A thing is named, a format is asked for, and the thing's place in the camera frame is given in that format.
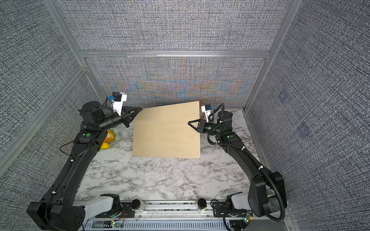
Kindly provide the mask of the yellow toy fruit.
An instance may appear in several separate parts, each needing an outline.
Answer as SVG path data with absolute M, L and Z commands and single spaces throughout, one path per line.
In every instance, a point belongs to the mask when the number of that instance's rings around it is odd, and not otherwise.
M 108 143 L 108 142 L 103 142 L 102 143 L 102 146 L 101 146 L 101 149 L 103 149 L 103 150 L 107 150 L 107 149 L 109 149 L 110 148 L 110 144 Z

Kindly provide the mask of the left silver knob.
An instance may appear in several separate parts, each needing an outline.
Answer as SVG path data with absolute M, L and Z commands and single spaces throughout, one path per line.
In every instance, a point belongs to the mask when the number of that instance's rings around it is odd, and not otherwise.
M 143 212 L 145 210 L 145 203 L 142 200 L 135 199 L 131 203 L 131 208 L 133 211 Z

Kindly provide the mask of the brown bread roll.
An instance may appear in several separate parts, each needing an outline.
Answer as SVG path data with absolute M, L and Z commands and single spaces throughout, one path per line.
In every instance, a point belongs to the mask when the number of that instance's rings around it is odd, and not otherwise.
M 112 132 L 111 130 L 108 130 L 107 131 L 107 136 L 106 136 L 104 142 L 107 142 L 107 143 L 113 142 L 113 141 L 115 141 L 115 137 L 116 137 L 115 133 Z

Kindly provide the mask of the green circuit board right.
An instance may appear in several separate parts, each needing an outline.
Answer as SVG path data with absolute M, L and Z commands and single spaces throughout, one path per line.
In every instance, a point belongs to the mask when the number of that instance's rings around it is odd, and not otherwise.
M 245 218 L 244 218 L 244 223 L 248 224 L 250 223 L 251 221 L 253 220 L 253 216 L 250 215 L 250 214 L 246 214 Z

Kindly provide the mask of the silver knob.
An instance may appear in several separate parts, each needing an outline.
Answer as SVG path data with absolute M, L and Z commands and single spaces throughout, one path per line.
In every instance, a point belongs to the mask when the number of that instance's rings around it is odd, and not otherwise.
M 197 200 L 197 211 L 203 212 L 207 209 L 207 201 L 204 198 Z
M 143 212 L 145 210 L 145 203 L 142 200 L 135 199 L 131 203 L 131 208 L 133 211 Z

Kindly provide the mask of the green plate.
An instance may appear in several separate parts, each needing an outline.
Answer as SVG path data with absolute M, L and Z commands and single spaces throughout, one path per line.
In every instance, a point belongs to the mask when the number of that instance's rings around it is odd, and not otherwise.
M 113 128 L 113 129 L 110 129 L 112 132 L 115 133 L 116 137 L 115 137 L 115 141 L 113 142 L 109 142 L 110 146 L 113 146 L 114 144 L 120 142 L 123 140 L 123 133 L 117 129 L 117 128 Z

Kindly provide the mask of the aluminium front rail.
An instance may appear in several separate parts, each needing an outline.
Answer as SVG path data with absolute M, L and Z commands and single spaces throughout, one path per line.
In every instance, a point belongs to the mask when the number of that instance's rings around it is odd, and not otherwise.
M 84 221 L 77 231 L 296 231 L 296 219 L 288 210 L 283 222 L 274 222 L 267 217 L 257 217 L 250 212 L 237 210 L 227 213 L 223 200 L 206 200 L 207 209 L 197 211 L 197 201 L 143 201 L 143 212 L 133 211 L 132 201 L 120 202 L 120 211 L 106 211 Z M 95 201 L 75 202 L 85 205 L 89 211 L 97 212 L 108 204 L 101 198 Z M 246 214 L 253 220 L 246 224 Z M 111 227 L 111 220 L 122 222 L 120 229 Z

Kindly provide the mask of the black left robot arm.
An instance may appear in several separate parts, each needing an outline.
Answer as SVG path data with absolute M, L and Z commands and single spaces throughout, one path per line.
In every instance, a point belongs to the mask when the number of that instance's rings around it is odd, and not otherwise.
M 120 211 L 118 197 L 104 196 L 110 200 L 97 212 L 89 211 L 85 205 L 74 204 L 82 179 L 92 159 L 100 151 L 108 130 L 123 124 L 129 127 L 134 118 L 142 111 L 140 107 L 124 106 L 120 113 L 112 107 L 97 101 L 85 103 L 79 114 L 83 118 L 79 133 L 76 135 L 69 160 L 58 177 L 38 202 L 30 202 L 27 214 L 46 231 L 77 231 L 84 221 L 105 213 Z

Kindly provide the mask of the right silver knob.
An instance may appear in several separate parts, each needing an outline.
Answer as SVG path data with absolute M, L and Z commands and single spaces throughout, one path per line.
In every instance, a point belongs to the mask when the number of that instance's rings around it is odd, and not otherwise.
M 207 209 L 207 201 L 204 198 L 197 200 L 197 211 L 203 212 Z

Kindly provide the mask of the aluminium enclosure frame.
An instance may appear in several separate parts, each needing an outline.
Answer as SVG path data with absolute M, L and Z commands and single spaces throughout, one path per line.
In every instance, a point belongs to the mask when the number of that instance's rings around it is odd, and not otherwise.
M 69 47 L 77 58 L 80 68 L 73 77 L 61 88 L 61 90 L 46 104 L 35 119 L 26 127 L 20 136 L 10 145 L 6 152 L 1 156 L 1 174 L 3 175 L 9 166 L 16 160 L 19 154 L 27 146 L 33 136 L 42 127 L 44 122 L 50 117 L 53 111 L 68 95 L 75 84 L 83 75 L 87 75 L 88 80 L 98 95 L 100 100 L 104 100 L 106 94 L 94 75 L 91 67 L 85 61 L 86 57 L 138 57 L 138 58 L 184 58 L 184 57 L 232 57 L 232 58 L 264 58 L 261 71 L 255 80 L 247 101 L 243 107 L 248 111 L 261 88 L 264 79 L 271 68 L 271 65 L 278 53 L 279 48 L 288 32 L 288 29 L 300 7 L 302 1 L 291 1 L 284 15 L 284 18 L 277 30 L 276 37 L 269 51 L 115 51 L 115 50 L 80 50 L 74 36 L 69 29 L 66 20 L 58 7 L 56 1 L 44 1 L 49 13 L 58 25 Z

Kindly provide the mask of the small wooden easel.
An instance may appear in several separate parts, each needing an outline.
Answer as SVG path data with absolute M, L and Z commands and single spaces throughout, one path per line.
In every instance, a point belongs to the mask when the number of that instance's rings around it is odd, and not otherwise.
M 206 100 L 205 98 L 202 98 L 202 99 L 199 101 L 200 119 L 204 119 L 204 118 L 205 118 L 205 113 L 203 112 L 203 109 L 202 109 L 202 107 L 204 106 L 205 100 Z

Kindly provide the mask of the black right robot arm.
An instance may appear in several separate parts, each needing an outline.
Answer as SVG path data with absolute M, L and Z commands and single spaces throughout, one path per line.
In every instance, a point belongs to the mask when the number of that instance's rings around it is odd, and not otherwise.
M 287 199 L 285 184 L 279 172 L 272 172 L 258 161 L 232 128 L 233 114 L 228 111 L 218 112 L 217 123 L 204 119 L 189 121 L 188 125 L 198 133 L 207 134 L 211 145 L 221 147 L 236 160 L 250 181 L 249 192 L 244 200 L 257 217 L 266 216 L 272 221 L 285 219 Z

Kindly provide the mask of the green circuit board left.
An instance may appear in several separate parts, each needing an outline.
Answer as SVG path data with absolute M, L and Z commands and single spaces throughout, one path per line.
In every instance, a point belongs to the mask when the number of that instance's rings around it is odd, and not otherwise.
M 118 221 L 118 220 L 111 220 L 111 227 L 113 229 L 120 229 L 122 226 L 122 222 Z

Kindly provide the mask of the green circuit board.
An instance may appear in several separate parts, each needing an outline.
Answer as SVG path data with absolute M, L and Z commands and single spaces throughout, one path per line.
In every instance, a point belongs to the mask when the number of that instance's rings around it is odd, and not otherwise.
M 248 224 L 250 223 L 251 221 L 253 220 L 253 216 L 250 215 L 250 214 L 246 214 L 245 218 L 244 218 L 244 223 Z
M 118 220 L 111 220 L 111 227 L 113 229 L 120 229 L 122 226 L 122 222 L 118 221 Z

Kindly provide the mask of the light wooden board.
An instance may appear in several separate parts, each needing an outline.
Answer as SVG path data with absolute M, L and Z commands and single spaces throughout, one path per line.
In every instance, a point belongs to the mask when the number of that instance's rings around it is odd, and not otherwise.
M 199 112 L 199 101 L 143 109 L 134 119 L 133 155 L 199 159 L 200 134 L 188 125 Z

